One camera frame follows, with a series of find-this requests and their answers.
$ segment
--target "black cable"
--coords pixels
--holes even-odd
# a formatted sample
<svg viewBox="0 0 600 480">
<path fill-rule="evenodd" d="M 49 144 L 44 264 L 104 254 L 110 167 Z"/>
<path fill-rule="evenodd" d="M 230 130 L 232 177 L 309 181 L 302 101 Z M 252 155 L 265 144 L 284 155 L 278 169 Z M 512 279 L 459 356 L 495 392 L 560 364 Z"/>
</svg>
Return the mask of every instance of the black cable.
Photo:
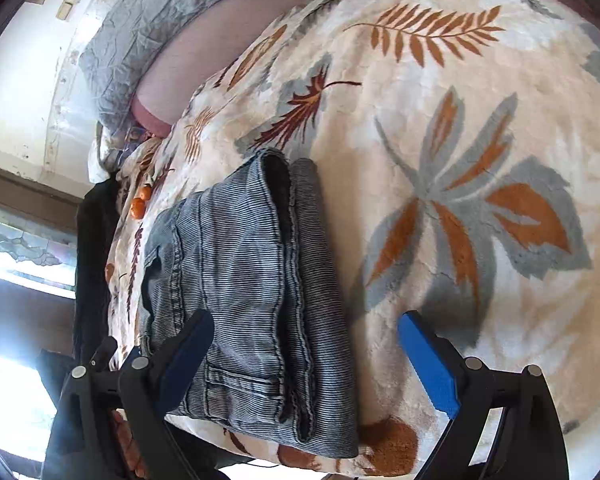
<svg viewBox="0 0 600 480">
<path fill-rule="evenodd" d="M 258 464 L 252 464 L 251 462 L 246 462 L 245 465 L 250 465 L 252 467 L 261 467 L 263 469 L 273 469 L 275 467 L 278 467 L 280 464 L 275 464 L 275 465 L 258 465 Z"/>
</svg>

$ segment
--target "blanket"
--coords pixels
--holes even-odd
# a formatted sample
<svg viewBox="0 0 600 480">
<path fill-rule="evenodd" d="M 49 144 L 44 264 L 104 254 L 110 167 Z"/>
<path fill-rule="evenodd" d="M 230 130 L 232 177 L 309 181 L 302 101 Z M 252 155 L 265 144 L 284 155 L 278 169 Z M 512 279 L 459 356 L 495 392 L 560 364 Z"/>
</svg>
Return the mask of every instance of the blanket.
<svg viewBox="0 0 600 480">
<path fill-rule="evenodd" d="M 596 27 L 555 0 L 315 0 L 273 22 L 120 174 L 128 195 L 109 255 L 118 363 L 137 342 L 155 218 L 261 146 L 318 167 L 354 352 L 359 455 L 175 424 L 289 466 L 417 472 L 448 420 L 398 344 L 411 309 L 491 368 L 538 364 L 565 432 L 600 407 Z M 153 195 L 135 220 L 130 201 L 145 183 Z"/>
</svg>

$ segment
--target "jeans pocket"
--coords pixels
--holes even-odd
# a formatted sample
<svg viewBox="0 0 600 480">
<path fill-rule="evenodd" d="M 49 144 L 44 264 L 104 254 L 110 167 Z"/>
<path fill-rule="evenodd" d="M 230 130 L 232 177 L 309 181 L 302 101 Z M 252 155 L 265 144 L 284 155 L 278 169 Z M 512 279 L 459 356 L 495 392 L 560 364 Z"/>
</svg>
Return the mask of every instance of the jeans pocket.
<svg viewBox="0 0 600 480">
<path fill-rule="evenodd" d="M 205 411 L 211 419 L 277 424 L 285 405 L 278 377 L 261 378 L 207 364 Z"/>
</svg>

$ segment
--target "metal bolt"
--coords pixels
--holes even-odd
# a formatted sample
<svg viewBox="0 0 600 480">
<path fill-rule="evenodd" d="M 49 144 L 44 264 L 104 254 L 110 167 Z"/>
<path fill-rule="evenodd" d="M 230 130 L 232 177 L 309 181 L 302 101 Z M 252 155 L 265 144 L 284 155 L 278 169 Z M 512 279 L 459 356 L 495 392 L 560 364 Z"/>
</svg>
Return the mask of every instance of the metal bolt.
<svg viewBox="0 0 600 480">
<path fill-rule="evenodd" d="M 87 368 L 85 368 L 84 366 L 77 366 L 73 370 L 71 370 L 71 377 L 73 377 L 74 379 L 80 379 L 81 377 L 84 377 L 86 373 Z"/>
<path fill-rule="evenodd" d="M 142 370 L 143 368 L 147 368 L 149 365 L 149 359 L 146 357 L 136 357 L 134 361 L 131 363 L 131 367 L 134 370 Z"/>
<path fill-rule="evenodd" d="M 529 365 L 526 367 L 526 370 L 528 370 L 533 377 L 540 377 L 542 375 L 542 370 L 538 365 Z"/>
<path fill-rule="evenodd" d="M 482 368 L 482 361 L 477 357 L 468 357 L 464 360 L 464 364 L 469 370 L 479 370 Z"/>
</svg>

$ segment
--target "striped denim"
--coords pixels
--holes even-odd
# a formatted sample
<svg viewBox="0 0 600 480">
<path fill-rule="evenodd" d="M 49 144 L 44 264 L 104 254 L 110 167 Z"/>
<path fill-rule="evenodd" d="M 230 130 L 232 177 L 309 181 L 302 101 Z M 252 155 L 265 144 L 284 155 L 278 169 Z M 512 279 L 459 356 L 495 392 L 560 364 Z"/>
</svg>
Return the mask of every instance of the striped denim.
<svg viewBox="0 0 600 480">
<path fill-rule="evenodd" d="M 354 379 L 315 165 L 265 149 L 158 217 L 142 352 L 197 308 L 214 342 L 175 412 L 332 458 L 358 454 Z"/>
</svg>

